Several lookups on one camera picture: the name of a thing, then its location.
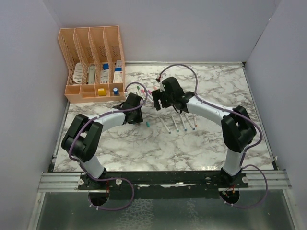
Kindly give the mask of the light blue marker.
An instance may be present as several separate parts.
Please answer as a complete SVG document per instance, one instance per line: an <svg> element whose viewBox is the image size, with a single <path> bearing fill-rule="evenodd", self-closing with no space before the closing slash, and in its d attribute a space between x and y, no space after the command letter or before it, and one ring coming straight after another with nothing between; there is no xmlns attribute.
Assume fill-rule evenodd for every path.
<svg viewBox="0 0 307 230"><path fill-rule="evenodd" d="M185 122L184 122L184 119L183 119L182 114L179 114L179 117L180 117L180 120L181 120L181 122L182 122L183 129L184 129L184 131L186 132L186 131L187 131L187 127L186 127L186 124L185 124Z"/></svg>

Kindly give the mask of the grey cap marker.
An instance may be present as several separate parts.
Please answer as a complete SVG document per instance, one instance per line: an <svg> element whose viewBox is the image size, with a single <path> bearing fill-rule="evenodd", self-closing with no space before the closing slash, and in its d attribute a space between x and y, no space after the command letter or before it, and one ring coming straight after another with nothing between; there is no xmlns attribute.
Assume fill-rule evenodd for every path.
<svg viewBox="0 0 307 230"><path fill-rule="evenodd" d="M163 124L164 128L166 129L167 133L168 133L168 134L171 134L171 131L170 131L170 129L168 128L168 126L166 125L165 121L164 121L162 118L160 118L160 121L161 121L161 123Z"/></svg>

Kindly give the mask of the teal cap marker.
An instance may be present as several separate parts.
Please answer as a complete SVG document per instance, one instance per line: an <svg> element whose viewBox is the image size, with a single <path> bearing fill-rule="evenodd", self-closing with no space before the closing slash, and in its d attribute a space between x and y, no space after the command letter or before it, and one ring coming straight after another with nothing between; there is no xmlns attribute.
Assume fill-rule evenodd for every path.
<svg viewBox="0 0 307 230"><path fill-rule="evenodd" d="M172 121L173 121L173 123L174 123L175 129L176 129L176 132L179 132L179 129L178 129L178 126L177 126L176 120L175 120L175 118L174 118L174 116L173 116L173 115L171 115L171 119L172 119Z"/></svg>

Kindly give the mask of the brown cap marker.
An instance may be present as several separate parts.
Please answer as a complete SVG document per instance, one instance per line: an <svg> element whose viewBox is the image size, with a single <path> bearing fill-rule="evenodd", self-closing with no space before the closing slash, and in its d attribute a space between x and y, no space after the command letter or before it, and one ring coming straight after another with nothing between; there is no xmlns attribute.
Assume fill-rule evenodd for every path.
<svg viewBox="0 0 307 230"><path fill-rule="evenodd" d="M196 116L193 114L193 122L194 122L194 126L197 127L198 124L197 124L197 119L196 119Z"/></svg>

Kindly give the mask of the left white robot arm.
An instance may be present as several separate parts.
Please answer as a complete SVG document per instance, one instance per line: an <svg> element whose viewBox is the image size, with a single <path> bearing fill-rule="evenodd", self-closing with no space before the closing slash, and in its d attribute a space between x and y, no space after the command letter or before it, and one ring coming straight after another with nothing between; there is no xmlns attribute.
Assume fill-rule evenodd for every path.
<svg viewBox="0 0 307 230"><path fill-rule="evenodd" d="M93 188L101 189L106 183L106 168L95 155L101 134L117 126L141 123L142 102L142 97L130 93L124 102L114 106L111 111L92 118L78 114L71 123L61 147L89 175Z"/></svg>

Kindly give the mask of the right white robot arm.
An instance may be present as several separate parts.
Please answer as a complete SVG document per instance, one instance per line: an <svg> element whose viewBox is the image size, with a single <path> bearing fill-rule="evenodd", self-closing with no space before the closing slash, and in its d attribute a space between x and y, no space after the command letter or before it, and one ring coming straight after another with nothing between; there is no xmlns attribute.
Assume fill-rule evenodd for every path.
<svg viewBox="0 0 307 230"><path fill-rule="evenodd" d="M178 112L198 115L221 126L227 154L220 181L225 187L236 184L244 151L256 135L255 125L246 109L242 106L232 109L205 102L196 93L185 92L174 77L163 80L160 88L152 92L152 97L156 110L173 107Z"/></svg>

